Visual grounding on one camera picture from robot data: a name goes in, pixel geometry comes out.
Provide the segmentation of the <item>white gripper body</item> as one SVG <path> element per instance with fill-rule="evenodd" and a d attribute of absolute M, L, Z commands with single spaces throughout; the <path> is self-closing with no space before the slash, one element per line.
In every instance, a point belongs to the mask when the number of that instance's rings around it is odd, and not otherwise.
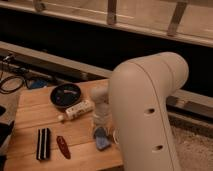
<path fill-rule="evenodd" d="M 106 131 L 110 128 L 110 114 L 108 109 L 96 108 L 93 113 L 93 129 L 103 128 Z"/>

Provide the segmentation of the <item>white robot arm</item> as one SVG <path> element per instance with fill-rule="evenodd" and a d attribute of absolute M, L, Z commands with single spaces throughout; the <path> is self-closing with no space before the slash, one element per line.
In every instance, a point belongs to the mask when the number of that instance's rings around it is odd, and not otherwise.
<path fill-rule="evenodd" d="M 166 99 L 188 73 L 183 57 L 163 52 L 121 63 L 107 84 L 91 90 L 94 123 L 112 116 L 125 171 L 181 171 Z"/>

